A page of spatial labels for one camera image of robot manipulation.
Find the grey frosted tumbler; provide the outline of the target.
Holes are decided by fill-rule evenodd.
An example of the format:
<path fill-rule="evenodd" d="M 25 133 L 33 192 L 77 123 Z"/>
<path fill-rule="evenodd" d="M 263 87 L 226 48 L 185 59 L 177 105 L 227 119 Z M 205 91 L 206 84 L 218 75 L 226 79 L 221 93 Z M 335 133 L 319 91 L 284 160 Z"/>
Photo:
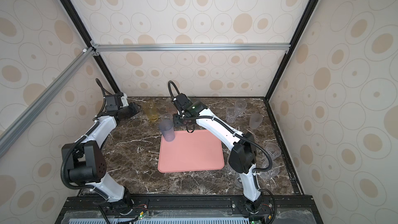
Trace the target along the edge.
<path fill-rule="evenodd" d="M 175 139 L 174 123 L 170 119 L 164 119 L 159 123 L 159 129 L 167 142 Z"/>

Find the yellow transparent tumbler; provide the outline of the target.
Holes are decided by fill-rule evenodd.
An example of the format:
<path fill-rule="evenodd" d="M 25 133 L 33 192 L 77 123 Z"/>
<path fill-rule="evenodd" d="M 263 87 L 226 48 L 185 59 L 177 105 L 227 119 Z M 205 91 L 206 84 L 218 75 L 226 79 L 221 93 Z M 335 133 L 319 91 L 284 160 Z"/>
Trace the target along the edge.
<path fill-rule="evenodd" d="M 147 115 L 148 120 L 151 122 L 156 122 L 159 119 L 157 106 L 154 101 L 147 101 L 144 104 L 144 112 Z"/>

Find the pink plastic tray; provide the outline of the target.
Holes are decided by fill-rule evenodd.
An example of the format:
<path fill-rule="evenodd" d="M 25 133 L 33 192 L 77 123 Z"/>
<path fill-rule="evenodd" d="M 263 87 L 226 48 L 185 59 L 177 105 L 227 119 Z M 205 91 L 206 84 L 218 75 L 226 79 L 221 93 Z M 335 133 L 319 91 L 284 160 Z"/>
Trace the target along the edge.
<path fill-rule="evenodd" d="M 221 170 L 224 165 L 222 143 L 208 130 L 176 131 L 173 141 L 161 139 L 161 173 Z"/>

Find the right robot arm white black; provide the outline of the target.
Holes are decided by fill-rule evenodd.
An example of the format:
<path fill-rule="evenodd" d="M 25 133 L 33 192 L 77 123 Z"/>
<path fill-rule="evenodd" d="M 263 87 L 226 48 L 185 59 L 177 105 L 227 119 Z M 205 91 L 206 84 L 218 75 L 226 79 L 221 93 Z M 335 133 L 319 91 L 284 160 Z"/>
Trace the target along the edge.
<path fill-rule="evenodd" d="M 228 163 L 239 174 L 246 199 L 245 208 L 250 213 L 257 212 L 263 201 L 262 193 L 265 192 L 259 186 L 257 173 L 271 170 L 273 161 L 270 154 L 255 142 L 250 132 L 244 134 L 232 128 L 202 102 L 193 103 L 180 94 L 173 97 L 172 103 L 178 111 L 173 115 L 176 125 L 187 125 L 194 121 L 230 150 Z"/>

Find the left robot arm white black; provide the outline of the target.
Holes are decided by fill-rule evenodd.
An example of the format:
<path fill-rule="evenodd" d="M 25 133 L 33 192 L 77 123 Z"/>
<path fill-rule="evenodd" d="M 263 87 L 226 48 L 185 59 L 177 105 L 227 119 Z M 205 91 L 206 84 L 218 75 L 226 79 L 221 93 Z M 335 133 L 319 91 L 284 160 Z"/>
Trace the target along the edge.
<path fill-rule="evenodd" d="M 94 117 L 93 126 L 77 141 L 62 147 L 60 177 L 67 188 L 94 191 L 112 208 L 127 213 L 134 202 L 128 189 L 107 172 L 101 148 L 120 121 L 138 114 L 140 107 L 129 103 L 122 92 L 105 95 L 103 100 L 103 109 Z"/>

